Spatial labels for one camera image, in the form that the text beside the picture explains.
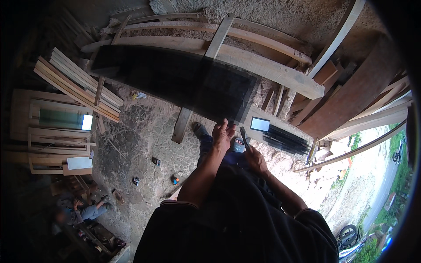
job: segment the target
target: person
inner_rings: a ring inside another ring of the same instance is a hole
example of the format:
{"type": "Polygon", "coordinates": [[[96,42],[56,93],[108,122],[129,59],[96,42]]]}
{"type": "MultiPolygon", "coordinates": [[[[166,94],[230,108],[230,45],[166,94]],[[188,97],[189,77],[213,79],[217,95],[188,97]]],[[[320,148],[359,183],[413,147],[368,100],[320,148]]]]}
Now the person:
{"type": "Polygon", "coordinates": [[[211,137],[195,124],[198,166],[177,200],[153,212],[133,262],[338,262],[322,215],[270,173],[260,152],[227,153],[235,128],[224,119],[211,137]]]}
{"type": "Polygon", "coordinates": [[[98,203],[84,207],[85,203],[75,198],[71,193],[63,193],[57,200],[57,209],[54,213],[55,222],[59,225],[77,225],[86,219],[93,220],[107,210],[114,211],[114,207],[109,203],[110,201],[111,198],[106,195],[98,203]]]}

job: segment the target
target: forearm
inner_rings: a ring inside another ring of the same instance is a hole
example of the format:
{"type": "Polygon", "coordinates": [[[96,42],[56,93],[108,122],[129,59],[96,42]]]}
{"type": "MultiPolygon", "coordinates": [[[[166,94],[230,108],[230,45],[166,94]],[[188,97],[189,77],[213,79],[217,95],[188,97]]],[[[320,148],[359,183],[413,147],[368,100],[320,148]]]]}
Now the forearm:
{"type": "Polygon", "coordinates": [[[221,147],[213,145],[203,162],[184,182],[177,200],[191,202],[199,207],[209,193],[224,155],[221,147]]]}
{"type": "Polygon", "coordinates": [[[274,192],[276,198],[282,202],[282,208],[285,213],[290,216],[295,216],[300,210],[307,208],[306,203],[289,189],[285,184],[279,181],[269,171],[262,173],[262,178],[266,181],[269,188],[274,192]]]}

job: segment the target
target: road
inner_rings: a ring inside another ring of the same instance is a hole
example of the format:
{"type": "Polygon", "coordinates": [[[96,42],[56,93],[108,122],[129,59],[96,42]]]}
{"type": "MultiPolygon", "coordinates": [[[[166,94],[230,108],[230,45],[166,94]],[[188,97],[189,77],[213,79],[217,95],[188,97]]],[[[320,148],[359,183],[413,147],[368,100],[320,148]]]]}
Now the road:
{"type": "Polygon", "coordinates": [[[394,161],[390,160],[389,164],[387,165],[386,174],[384,175],[380,190],[378,191],[378,195],[376,196],[374,204],[371,205],[371,210],[368,212],[368,215],[363,222],[364,232],[368,231],[369,227],[374,222],[378,213],[384,206],[384,203],[389,196],[389,191],[392,187],[393,180],[397,172],[397,167],[398,165],[396,165],[394,161]]]}

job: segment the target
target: stack of black strips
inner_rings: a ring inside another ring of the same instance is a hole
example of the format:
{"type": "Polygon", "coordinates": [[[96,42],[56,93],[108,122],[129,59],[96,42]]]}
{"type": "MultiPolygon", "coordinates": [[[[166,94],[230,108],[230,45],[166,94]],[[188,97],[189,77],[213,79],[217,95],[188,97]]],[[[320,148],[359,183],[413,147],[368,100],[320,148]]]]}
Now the stack of black strips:
{"type": "Polygon", "coordinates": [[[263,132],[263,140],[269,146],[292,154],[307,155],[310,151],[310,146],[306,140],[272,124],[269,125],[267,132],[263,132]]]}

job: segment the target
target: slipper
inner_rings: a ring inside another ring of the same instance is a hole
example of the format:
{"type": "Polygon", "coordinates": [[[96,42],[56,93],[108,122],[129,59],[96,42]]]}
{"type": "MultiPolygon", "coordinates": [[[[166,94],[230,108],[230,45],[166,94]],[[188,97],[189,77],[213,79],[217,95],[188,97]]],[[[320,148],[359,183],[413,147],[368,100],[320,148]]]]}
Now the slipper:
{"type": "Polygon", "coordinates": [[[103,207],[105,207],[107,210],[113,211],[114,212],[114,206],[110,203],[105,203],[102,205],[103,207]]]}
{"type": "Polygon", "coordinates": [[[111,198],[109,196],[107,196],[107,195],[104,195],[101,198],[101,201],[104,202],[104,203],[108,203],[108,202],[111,202],[111,198]]]}
{"type": "Polygon", "coordinates": [[[203,126],[199,122],[195,122],[193,124],[193,133],[196,135],[196,137],[200,140],[203,135],[209,135],[208,131],[206,130],[205,126],[203,126]]]}
{"type": "Polygon", "coordinates": [[[242,153],[244,152],[244,149],[245,149],[245,145],[241,137],[237,137],[234,140],[232,140],[232,146],[231,146],[230,151],[242,153]]]}

